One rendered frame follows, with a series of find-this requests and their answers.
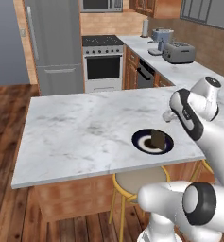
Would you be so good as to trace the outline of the white oven with black hob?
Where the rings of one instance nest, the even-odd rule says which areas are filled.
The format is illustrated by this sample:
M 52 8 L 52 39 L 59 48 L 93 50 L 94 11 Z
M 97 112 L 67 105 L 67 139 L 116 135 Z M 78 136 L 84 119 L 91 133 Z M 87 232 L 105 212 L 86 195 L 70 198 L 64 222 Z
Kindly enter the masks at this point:
M 115 35 L 82 37 L 85 92 L 120 91 L 123 42 Z

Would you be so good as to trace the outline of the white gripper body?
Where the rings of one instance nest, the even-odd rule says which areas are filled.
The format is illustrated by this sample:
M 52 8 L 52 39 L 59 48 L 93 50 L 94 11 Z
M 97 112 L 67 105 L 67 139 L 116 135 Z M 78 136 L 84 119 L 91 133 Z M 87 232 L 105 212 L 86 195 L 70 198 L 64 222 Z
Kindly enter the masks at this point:
M 166 111 L 163 113 L 163 120 L 166 123 L 171 122 L 172 120 L 175 120 L 177 116 L 172 111 Z

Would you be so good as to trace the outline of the grey framed window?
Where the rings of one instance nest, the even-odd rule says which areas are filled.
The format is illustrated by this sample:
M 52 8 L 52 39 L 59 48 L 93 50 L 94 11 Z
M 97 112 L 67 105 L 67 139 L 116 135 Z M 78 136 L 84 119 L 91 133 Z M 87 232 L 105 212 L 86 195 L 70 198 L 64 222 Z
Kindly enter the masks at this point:
M 224 0 L 182 0 L 181 18 L 224 29 Z

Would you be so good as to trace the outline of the grey fridge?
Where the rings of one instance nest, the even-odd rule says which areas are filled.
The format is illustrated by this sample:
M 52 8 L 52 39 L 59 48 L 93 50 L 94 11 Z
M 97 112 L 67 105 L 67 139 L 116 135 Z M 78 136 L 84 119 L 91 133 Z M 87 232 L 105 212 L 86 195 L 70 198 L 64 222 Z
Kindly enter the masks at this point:
M 41 95 L 83 93 L 78 0 L 25 0 Z

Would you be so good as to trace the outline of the wooden island counter base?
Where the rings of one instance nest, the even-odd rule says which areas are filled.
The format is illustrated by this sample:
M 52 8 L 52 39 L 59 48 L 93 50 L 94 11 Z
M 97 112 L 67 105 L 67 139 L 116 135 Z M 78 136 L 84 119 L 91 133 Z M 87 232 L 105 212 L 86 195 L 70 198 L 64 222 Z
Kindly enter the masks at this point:
M 215 176 L 202 161 L 172 164 L 164 167 L 171 179 L 215 182 Z M 47 222 L 87 216 L 111 209 L 112 175 L 55 182 L 34 187 L 43 219 Z

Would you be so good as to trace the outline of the white paper towel roll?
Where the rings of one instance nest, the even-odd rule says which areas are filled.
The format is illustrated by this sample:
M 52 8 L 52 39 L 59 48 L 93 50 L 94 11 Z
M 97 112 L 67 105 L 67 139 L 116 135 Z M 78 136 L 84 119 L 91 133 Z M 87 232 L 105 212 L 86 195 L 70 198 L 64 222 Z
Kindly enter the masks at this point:
M 142 38 L 147 38 L 148 37 L 148 24 L 149 24 L 149 20 L 146 18 L 143 21 L 142 34 L 141 34 Z

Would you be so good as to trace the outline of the dark blue round plate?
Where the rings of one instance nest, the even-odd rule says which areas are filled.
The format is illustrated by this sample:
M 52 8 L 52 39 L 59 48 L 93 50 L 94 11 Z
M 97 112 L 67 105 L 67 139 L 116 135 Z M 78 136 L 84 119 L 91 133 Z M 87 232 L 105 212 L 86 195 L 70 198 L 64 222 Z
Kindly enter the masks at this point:
M 162 132 L 165 136 L 164 150 L 160 150 L 159 148 L 156 148 L 151 144 L 152 130 L 155 130 L 155 129 L 142 129 L 142 130 L 136 131 L 131 137 L 131 141 L 133 145 L 140 151 L 147 154 L 152 154 L 152 155 L 162 155 L 171 151 L 174 146 L 173 139 L 168 134 L 166 134 L 161 130 L 159 131 Z

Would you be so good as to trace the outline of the wooden wall cupboards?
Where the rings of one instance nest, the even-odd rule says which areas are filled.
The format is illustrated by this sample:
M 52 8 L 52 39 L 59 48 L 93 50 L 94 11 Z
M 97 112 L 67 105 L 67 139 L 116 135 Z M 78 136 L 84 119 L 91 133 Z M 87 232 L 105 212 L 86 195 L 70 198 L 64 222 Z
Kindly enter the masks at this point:
M 129 0 L 129 7 L 154 19 L 178 19 L 182 0 Z

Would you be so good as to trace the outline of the silver microwave oven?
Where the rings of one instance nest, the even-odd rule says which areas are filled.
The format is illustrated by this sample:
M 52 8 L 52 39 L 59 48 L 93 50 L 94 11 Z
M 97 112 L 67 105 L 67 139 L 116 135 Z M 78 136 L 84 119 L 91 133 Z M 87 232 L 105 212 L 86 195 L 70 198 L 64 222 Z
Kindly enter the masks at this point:
M 122 12 L 123 0 L 79 0 L 79 6 L 82 13 Z

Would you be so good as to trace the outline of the silver toaster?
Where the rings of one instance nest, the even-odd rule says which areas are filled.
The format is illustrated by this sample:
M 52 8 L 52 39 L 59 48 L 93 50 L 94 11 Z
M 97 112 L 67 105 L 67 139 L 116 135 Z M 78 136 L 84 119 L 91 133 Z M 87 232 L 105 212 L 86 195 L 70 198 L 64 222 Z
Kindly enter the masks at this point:
M 164 47 L 162 57 L 171 64 L 192 63 L 196 57 L 196 48 L 183 42 L 167 43 Z

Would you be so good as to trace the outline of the wooden base cupboards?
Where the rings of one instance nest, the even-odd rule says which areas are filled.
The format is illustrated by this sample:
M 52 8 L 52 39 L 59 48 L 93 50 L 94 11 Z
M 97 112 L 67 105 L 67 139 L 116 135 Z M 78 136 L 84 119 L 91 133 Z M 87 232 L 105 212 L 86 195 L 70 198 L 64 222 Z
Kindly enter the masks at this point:
M 124 89 L 138 89 L 138 73 L 137 68 L 139 65 L 139 56 L 133 52 L 126 45 L 124 46 L 124 76 L 123 76 L 123 88 Z M 172 86 L 172 83 L 163 78 L 159 73 L 155 71 L 153 87 L 166 87 Z

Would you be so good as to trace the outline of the yellow stool with beige seat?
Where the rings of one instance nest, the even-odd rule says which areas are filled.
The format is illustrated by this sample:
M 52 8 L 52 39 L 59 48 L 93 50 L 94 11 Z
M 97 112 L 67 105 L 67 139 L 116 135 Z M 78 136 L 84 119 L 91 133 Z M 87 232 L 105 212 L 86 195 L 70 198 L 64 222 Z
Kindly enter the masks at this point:
M 123 242 L 126 203 L 137 204 L 137 193 L 143 185 L 170 181 L 170 175 L 164 166 L 115 173 L 112 175 L 113 194 L 109 222 L 112 222 L 116 193 L 119 193 L 121 195 L 119 242 Z

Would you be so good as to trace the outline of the pale blue coffee machine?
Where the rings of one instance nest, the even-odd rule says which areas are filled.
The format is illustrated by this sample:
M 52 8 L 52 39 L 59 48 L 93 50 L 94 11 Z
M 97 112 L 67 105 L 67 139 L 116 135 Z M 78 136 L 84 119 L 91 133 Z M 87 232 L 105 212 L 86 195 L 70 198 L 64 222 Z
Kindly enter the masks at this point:
M 174 31 L 172 29 L 155 28 L 152 30 L 152 40 L 158 44 L 157 48 L 149 48 L 148 53 L 153 56 L 160 56 L 164 47 L 171 41 Z

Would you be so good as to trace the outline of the black dishwasher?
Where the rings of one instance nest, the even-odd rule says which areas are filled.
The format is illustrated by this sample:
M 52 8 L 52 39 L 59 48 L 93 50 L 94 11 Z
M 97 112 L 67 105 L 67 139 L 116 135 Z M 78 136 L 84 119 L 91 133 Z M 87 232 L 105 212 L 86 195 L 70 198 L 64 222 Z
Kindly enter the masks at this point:
M 139 60 L 137 73 L 138 73 L 138 81 L 137 81 L 138 89 L 153 87 L 155 71 L 144 60 Z

